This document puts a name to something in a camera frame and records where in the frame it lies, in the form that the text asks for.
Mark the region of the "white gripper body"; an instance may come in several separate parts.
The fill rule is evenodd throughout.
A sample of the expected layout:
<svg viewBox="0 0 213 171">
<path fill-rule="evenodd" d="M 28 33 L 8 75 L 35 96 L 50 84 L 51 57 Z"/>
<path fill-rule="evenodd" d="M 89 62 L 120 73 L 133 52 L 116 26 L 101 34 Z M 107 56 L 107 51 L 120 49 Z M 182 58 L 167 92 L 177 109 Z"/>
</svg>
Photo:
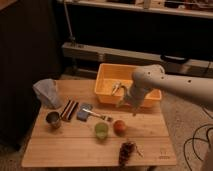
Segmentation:
<svg viewBox="0 0 213 171">
<path fill-rule="evenodd" d="M 137 88 L 135 85 L 132 85 L 129 88 L 121 86 L 121 88 L 124 90 L 124 93 L 116 106 L 120 107 L 124 104 L 129 104 L 132 107 L 132 114 L 136 115 L 149 91 L 144 88 Z"/>
</svg>

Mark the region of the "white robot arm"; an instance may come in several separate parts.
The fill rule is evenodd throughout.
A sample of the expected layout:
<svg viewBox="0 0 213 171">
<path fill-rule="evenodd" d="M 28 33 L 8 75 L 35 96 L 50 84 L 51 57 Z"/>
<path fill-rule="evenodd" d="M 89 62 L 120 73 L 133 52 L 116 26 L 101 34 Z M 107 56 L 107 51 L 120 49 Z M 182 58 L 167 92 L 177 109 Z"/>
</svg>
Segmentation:
<svg viewBox="0 0 213 171">
<path fill-rule="evenodd" d="M 132 84 L 124 88 L 117 107 L 129 104 L 133 115 L 153 89 L 160 89 L 213 111 L 213 79 L 169 75 L 161 65 L 139 66 L 132 72 Z"/>
</svg>

